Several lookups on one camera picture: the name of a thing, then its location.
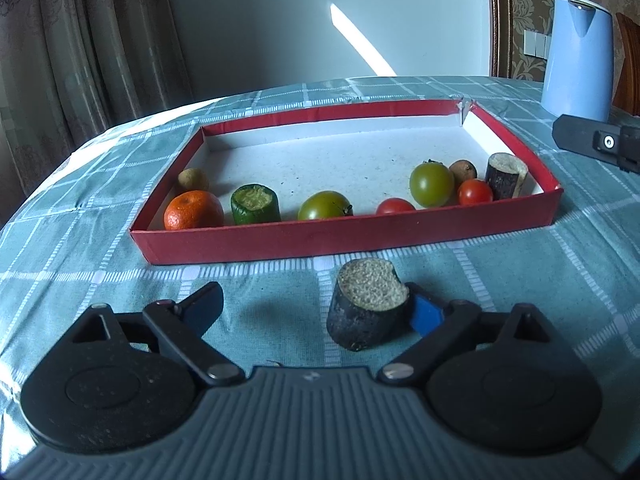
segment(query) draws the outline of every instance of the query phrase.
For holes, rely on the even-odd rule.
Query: light switch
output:
[[[545,59],[549,59],[549,50],[551,49],[551,34],[545,38]]]
[[[536,33],[533,30],[524,31],[524,45],[522,47],[522,53],[527,56],[536,55]]]
[[[544,34],[536,32],[536,57],[545,57],[545,38]]]

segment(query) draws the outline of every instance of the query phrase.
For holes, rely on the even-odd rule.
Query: brown kiwi fruit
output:
[[[457,160],[451,166],[449,166],[449,171],[453,173],[453,176],[456,179],[456,188],[460,186],[465,180],[471,180],[472,178],[478,177],[478,171],[476,167],[469,162],[468,160],[462,159]]]

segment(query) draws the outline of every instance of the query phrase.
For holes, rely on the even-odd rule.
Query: red box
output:
[[[376,216],[389,196],[413,202],[412,169],[427,158],[471,160],[484,177],[493,152],[529,167],[531,194],[473,206]],[[274,189],[283,222],[165,231],[177,175],[201,166],[229,222],[228,197],[243,184]],[[346,195],[353,217],[295,221],[314,192]],[[487,111],[459,100],[334,105],[256,115],[200,128],[152,191],[130,233],[150,264],[200,264],[375,251],[480,237],[552,223],[562,188],[542,161]]]

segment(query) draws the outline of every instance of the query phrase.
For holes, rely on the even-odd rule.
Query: kettle spout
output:
[[[574,29],[578,37],[584,38],[589,31],[596,9],[583,3],[569,2],[569,13],[571,14]]]

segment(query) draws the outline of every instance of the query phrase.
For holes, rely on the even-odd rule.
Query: tablecloth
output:
[[[249,373],[288,366],[367,365],[416,336],[351,353],[325,329],[339,267],[362,254],[197,266],[150,266],[128,229],[154,184],[202,124],[353,102],[466,97],[504,121],[565,189],[546,228],[385,250],[404,281],[489,311],[534,303],[587,363],[604,392],[591,449],[617,469],[640,443],[640,175],[558,150],[542,86],[485,77],[353,78],[251,92],[108,130],[77,150],[0,233],[0,466],[33,447],[20,386],[91,303],[133,312],[181,300],[210,280],[225,293],[204,339]],[[640,125],[615,113],[613,121]]]

